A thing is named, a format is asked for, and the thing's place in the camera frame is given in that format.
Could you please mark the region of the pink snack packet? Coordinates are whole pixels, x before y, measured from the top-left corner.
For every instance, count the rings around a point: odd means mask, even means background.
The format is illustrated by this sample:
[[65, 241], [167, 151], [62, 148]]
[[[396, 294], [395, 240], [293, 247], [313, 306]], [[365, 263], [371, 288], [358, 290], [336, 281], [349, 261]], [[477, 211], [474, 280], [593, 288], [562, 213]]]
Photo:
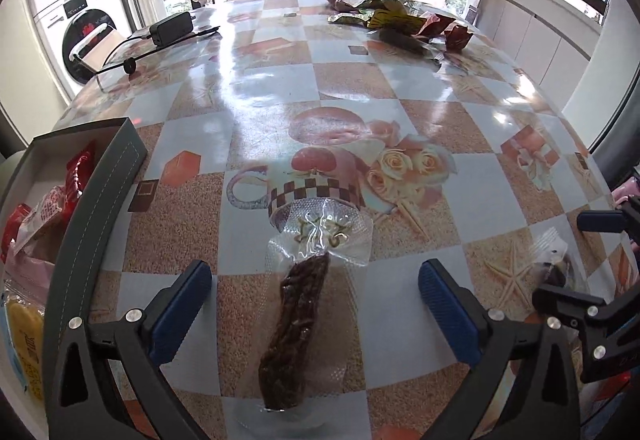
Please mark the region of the pink snack packet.
[[14, 239], [10, 241], [6, 253], [6, 272], [26, 295], [42, 305], [47, 303], [53, 271], [53, 263], [27, 255], [23, 249], [17, 249]]

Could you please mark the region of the white cabinet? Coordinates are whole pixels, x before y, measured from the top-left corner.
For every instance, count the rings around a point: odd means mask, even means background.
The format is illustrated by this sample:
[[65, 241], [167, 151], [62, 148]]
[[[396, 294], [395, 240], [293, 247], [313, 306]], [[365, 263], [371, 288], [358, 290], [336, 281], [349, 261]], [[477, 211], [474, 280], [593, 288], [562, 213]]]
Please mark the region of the white cabinet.
[[481, 0], [476, 25], [564, 108], [582, 79], [601, 27], [564, 0]]

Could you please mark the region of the yellow snack bag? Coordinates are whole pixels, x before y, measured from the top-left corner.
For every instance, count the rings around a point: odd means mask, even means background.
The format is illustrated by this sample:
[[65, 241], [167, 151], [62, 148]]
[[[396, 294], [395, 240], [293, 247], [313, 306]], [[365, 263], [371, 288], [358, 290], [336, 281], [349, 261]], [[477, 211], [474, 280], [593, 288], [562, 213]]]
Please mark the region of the yellow snack bag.
[[408, 14], [400, 2], [386, 0], [373, 2], [373, 14], [367, 26], [370, 30], [388, 28], [413, 36], [421, 31], [425, 22], [423, 17]]

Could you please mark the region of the clear small snack packet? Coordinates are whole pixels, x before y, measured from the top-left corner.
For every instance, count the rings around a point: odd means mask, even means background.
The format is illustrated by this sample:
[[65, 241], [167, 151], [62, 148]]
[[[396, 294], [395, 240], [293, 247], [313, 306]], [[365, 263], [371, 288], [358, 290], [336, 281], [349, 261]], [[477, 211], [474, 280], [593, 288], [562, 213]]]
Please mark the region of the clear small snack packet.
[[529, 255], [538, 284], [548, 284], [571, 291], [585, 290], [586, 285], [568, 244], [555, 227], [550, 227], [534, 238]]

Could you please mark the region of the dark grey storage box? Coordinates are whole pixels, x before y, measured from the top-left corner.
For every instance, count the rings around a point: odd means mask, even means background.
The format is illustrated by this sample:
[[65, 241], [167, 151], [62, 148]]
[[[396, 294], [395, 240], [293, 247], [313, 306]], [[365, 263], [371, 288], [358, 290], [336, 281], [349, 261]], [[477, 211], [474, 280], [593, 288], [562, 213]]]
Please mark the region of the dark grey storage box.
[[54, 338], [72, 317], [89, 315], [108, 238], [146, 148], [127, 117], [43, 134], [29, 144], [1, 196], [1, 222], [6, 223], [18, 204], [33, 206], [53, 186], [63, 184], [66, 163], [90, 143], [96, 145], [96, 166], [56, 258], [51, 305]]

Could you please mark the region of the white red snack packet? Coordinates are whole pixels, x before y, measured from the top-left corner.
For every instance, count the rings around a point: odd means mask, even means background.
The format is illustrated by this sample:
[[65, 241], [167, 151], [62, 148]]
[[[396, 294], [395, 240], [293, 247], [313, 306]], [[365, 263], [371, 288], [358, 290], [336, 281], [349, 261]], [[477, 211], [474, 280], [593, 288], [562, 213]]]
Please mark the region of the white red snack packet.
[[15, 238], [15, 251], [34, 252], [50, 248], [66, 229], [66, 194], [62, 186], [53, 186], [24, 218]]

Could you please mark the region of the black power adapter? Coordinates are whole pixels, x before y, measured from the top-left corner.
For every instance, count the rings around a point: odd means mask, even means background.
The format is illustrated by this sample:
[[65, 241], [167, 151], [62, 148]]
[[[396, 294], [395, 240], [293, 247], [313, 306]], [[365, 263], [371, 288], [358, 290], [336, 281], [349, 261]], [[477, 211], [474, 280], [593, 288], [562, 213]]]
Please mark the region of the black power adapter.
[[163, 48], [182, 39], [193, 30], [192, 17], [189, 12], [172, 14], [150, 25], [149, 35], [152, 42]]

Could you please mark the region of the yellow snack packet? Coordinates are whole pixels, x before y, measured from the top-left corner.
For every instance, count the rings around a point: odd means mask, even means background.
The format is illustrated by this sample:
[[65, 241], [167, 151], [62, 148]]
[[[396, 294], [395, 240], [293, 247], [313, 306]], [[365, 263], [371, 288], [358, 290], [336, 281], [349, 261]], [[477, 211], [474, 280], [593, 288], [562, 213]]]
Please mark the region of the yellow snack packet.
[[28, 392], [35, 401], [42, 403], [43, 313], [38, 305], [10, 298], [6, 303], [6, 315], [14, 351], [25, 375]]

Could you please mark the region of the red snack bag pile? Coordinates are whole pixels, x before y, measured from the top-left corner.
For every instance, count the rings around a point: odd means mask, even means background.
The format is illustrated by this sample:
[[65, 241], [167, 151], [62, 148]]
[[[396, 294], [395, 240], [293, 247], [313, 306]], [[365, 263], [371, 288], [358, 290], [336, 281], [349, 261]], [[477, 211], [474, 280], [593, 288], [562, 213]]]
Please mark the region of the red snack bag pile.
[[416, 39], [430, 41], [442, 36], [448, 52], [461, 52], [471, 41], [473, 33], [465, 25], [456, 23], [452, 17], [430, 13], [416, 34]]

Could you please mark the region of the brown sausage vacuum pack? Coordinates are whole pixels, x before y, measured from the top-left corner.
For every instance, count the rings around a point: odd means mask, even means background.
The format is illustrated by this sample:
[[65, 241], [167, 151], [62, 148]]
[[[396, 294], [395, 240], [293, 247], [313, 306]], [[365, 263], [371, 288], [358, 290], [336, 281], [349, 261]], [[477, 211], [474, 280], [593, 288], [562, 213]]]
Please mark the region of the brown sausage vacuum pack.
[[269, 412], [288, 412], [343, 386], [356, 335], [357, 282], [373, 224], [334, 198], [297, 200], [269, 242], [257, 386]]

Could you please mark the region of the white washing machine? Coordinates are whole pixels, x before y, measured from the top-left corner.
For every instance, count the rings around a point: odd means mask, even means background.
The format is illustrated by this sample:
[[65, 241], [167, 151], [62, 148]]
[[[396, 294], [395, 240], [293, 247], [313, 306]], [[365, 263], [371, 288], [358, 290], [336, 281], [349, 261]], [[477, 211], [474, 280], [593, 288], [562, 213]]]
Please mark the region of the white washing machine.
[[44, 53], [69, 100], [90, 78], [84, 67], [70, 59], [72, 48], [102, 24], [123, 36], [131, 33], [121, 0], [56, 0], [37, 12], [34, 22]]

